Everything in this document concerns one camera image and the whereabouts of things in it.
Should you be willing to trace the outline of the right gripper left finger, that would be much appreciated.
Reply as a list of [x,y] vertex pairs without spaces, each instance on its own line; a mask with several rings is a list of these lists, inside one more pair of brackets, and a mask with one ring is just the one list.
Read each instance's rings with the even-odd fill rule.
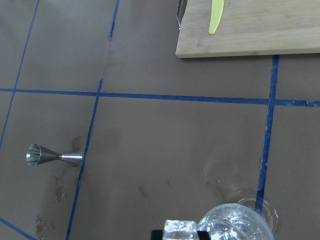
[[163,230],[161,229],[152,230],[151,240],[163,240]]

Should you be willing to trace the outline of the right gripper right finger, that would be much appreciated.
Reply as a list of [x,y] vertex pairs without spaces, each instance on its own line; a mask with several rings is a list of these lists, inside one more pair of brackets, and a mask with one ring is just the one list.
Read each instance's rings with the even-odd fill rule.
[[199,240],[209,240],[209,233],[206,231],[197,231]]

